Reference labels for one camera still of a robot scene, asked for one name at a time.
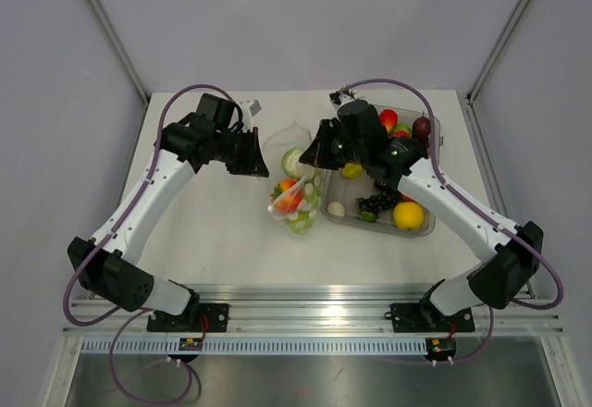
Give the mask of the green toy cabbage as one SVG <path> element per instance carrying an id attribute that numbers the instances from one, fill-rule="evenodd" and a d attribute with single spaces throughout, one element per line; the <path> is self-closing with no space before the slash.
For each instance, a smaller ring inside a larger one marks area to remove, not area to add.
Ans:
<path id="1" fill-rule="evenodd" d="M 283 154 L 281 167 L 289 179 L 300 180 L 306 175 L 306 165 L 300 162 L 303 149 L 294 147 Z"/>

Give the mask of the clear zip top bag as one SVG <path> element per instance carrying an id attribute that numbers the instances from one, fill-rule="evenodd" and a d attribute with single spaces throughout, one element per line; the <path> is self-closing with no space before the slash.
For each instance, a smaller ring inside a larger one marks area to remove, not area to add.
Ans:
<path id="1" fill-rule="evenodd" d="M 287 127 L 272 134 L 265 141 L 265 143 L 263 145 L 263 156 L 264 156 L 264 160 L 267 165 L 267 168 L 269 170 L 269 178 L 267 179 L 267 182 L 266 182 L 267 213 L 275 222 L 279 223 L 282 227 L 284 227 L 290 233 L 291 233 L 291 231 L 288 229 L 288 227 L 285 225 L 285 223 L 283 221 L 283 219 L 286 218 L 289 214 L 281 215 L 277 211 L 275 211 L 271 205 L 270 195 L 271 195 L 272 191 L 274 190 L 274 187 L 281 180 L 288 179 L 288 177 L 285 175 L 285 173 L 283 172 L 282 167 L 281 167 L 281 159 L 282 159 L 283 154 L 286 153 L 289 149 L 294 148 L 294 147 L 300 147 L 303 149 L 303 151 L 305 151 L 310 146 L 311 142 L 312 142 L 312 136 L 311 136 L 310 131 L 308 129 L 305 129 L 301 125 L 299 125 L 297 122 L 292 122 Z M 306 166 L 306 175 L 302 179 L 296 180 L 298 185 L 300 185 L 303 188 L 304 183 L 317 171 L 322 172 L 323 181 L 324 181 L 324 172 L 321 169 L 314 168 L 312 166 Z M 301 209 L 302 204 L 303 204 L 303 199 L 302 199 L 302 201 L 299 205 L 299 208 L 296 212 L 302 210 Z M 315 216 L 314 220 L 318 216 L 319 210 L 320 210 L 320 205 L 315 210 L 316 216 Z"/>

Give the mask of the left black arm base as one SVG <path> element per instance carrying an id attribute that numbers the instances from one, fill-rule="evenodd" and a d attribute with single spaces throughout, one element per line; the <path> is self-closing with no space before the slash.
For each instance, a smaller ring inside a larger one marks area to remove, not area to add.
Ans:
<path id="1" fill-rule="evenodd" d="M 228 330 L 229 305 L 199 302 L 180 315 L 156 311 L 146 329 L 151 333 L 224 333 Z"/>

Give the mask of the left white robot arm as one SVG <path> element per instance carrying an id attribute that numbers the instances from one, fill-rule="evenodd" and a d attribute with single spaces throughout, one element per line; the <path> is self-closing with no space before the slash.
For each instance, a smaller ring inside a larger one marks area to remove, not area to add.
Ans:
<path id="1" fill-rule="evenodd" d="M 205 93 L 195 111 L 159 125 L 149 164 L 117 210 L 89 239 L 69 244 L 68 258 L 80 285 L 118 309 L 164 312 L 176 329 L 193 329 L 200 319 L 198 296 L 138 263 L 166 209 L 210 162 L 222 163 L 231 175 L 269 175 L 259 131 L 246 122 L 241 105 Z"/>

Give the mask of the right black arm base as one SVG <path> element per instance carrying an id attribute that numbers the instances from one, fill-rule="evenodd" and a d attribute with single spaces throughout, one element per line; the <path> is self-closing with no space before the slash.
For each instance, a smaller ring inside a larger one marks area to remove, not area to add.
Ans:
<path id="1" fill-rule="evenodd" d="M 472 333 L 475 321 L 470 308 L 446 316 L 419 302 L 396 302 L 383 318 L 390 321 L 395 333 Z"/>

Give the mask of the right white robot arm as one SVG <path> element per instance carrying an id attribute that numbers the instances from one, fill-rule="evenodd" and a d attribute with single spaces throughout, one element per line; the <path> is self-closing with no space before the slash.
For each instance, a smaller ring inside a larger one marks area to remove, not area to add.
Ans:
<path id="1" fill-rule="evenodd" d="M 474 253 L 479 266 L 440 280 L 416 305 L 430 330 L 443 328 L 453 316 L 477 305 L 506 308 L 538 269 L 543 236 L 539 226 L 519 226 L 461 194 L 453 181 L 438 177 L 423 144 L 389 137 L 376 109 L 365 100 L 344 103 L 336 117 L 321 120 L 300 161 L 329 170 L 360 165 L 372 179 L 425 207 Z"/>

